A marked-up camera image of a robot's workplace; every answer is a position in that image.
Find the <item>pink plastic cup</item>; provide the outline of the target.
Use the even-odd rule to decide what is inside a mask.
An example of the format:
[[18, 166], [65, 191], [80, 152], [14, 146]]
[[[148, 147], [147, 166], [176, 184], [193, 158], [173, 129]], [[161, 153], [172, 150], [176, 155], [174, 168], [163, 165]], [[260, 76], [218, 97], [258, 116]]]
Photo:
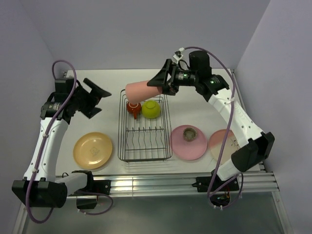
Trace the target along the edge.
[[162, 88], [148, 86], [148, 81], [127, 84], [125, 94], [131, 104], [136, 104], [162, 94]]

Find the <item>yellow-green bowl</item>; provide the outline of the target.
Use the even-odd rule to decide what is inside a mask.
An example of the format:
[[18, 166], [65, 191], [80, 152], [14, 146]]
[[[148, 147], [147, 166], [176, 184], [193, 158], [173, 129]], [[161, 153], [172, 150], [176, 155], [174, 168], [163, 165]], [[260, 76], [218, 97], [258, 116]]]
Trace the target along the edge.
[[154, 119], [159, 117], [161, 108], [158, 102], [148, 100], [143, 103], [141, 112], [145, 118]]

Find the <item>dark red teacup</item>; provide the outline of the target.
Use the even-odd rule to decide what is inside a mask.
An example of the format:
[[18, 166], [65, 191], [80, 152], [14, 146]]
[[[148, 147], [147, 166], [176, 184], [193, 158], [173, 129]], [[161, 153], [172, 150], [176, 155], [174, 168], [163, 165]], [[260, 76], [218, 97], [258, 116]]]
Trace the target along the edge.
[[126, 109], [128, 113], [130, 113], [134, 119], [137, 119], [141, 112], [141, 103], [132, 104], [130, 102], [127, 102]]

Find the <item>small speckled ceramic cup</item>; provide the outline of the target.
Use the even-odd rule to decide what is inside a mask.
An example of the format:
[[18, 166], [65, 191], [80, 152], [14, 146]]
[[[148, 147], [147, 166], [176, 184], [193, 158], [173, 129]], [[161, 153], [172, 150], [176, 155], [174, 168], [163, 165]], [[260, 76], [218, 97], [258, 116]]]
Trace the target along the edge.
[[183, 139], [187, 142], [195, 140], [197, 137], [197, 131], [195, 128], [187, 127], [183, 130]]

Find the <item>pink cream floral plate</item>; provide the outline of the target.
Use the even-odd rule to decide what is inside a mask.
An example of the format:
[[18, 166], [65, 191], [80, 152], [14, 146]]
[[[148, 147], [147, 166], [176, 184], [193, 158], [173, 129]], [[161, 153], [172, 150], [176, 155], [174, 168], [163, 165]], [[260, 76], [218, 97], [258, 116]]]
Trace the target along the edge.
[[[222, 142], [226, 133], [226, 129], [218, 130], [211, 135], [208, 141], [208, 148], [212, 157], [217, 161], [221, 150]], [[224, 150], [220, 164], [224, 164], [231, 158], [231, 155], [238, 151], [240, 146], [233, 132], [230, 130], [226, 139]]]

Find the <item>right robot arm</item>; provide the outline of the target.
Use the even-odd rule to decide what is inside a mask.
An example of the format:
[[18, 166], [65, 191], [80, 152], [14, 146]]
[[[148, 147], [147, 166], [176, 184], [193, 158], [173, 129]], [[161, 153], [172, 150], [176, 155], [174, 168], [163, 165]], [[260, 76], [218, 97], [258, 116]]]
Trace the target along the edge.
[[233, 132], [240, 148], [229, 160], [224, 164], [218, 163], [214, 169], [211, 185], [216, 190], [222, 190], [231, 177], [266, 160], [275, 137], [258, 127], [234, 99], [236, 85], [229, 86], [221, 75], [212, 73], [210, 58], [215, 55], [199, 47], [190, 49], [192, 52], [189, 53], [187, 70], [179, 66], [185, 51], [185, 48], [180, 48], [172, 58], [165, 61], [147, 85], [159, 87], [163, 94], [170, 96], [174, 96], [181, 86], [192, 86], [227, 122], [226, 131]]

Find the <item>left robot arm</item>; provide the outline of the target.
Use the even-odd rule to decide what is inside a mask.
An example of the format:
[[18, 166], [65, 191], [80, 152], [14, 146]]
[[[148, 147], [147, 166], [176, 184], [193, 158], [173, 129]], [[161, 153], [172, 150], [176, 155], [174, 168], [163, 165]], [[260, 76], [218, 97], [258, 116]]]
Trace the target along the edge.
[[95, 182], [91, 171], [76, 170], [69, 176], [56, 179], [59, 150], [71, 118], [81, 112], [92, 118], [101, 111], [97, 107], [102, 98], [111, 93], [101, 89], [88, 78], [83, 82], [91, 88], [86, 91], [74, 79], [55, 81], [55, 91], [41, 107], [40, 133], [30, 165], [21, 180], [15, 180], [13, 193], [28, 207], [61, 208], [67, 197], [82, 192], [89, 195]]

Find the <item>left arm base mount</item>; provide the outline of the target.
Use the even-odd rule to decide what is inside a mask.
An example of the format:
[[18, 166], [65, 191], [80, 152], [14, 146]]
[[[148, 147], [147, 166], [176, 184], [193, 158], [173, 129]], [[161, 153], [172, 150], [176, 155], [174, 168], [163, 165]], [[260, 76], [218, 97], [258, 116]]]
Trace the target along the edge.
[[70, 195], [80, 196], [80, 195], [91, 195], [97, 198], [105, 197], [110, 201], [108, 207], [101, 212], [92, 213], [89, 210], [95, 208], [95, 203], [92, 205], [77, 205], [77, 209], [80, 213], [84, 215], [102, 215], [107, 213], [113, 207], [114, 201], [110, 197], [110, 180], [95, 180], [91, 171], [86, 170], [76, 170], [72, 171], [70, 174], [65, 174], [61, 179], [57, 181], [64, 188], [64, 192], [61, 193], [61, 206], [64, 206], [67, 197]]

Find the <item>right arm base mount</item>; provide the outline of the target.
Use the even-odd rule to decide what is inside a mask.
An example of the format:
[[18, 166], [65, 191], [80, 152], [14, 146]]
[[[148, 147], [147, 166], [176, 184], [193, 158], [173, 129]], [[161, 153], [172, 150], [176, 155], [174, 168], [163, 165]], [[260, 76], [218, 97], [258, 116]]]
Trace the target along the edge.
[[211, 181], [212, 176], [199, 176], [195, 178], [192, 187], [196, 188], [198, 193], [207, 193], [209, 202], [214, 209], [222, 211], [241, 197], [243, 182], [239, 185], [237, 177], [226, 181], [216, 178], [208, 191]]

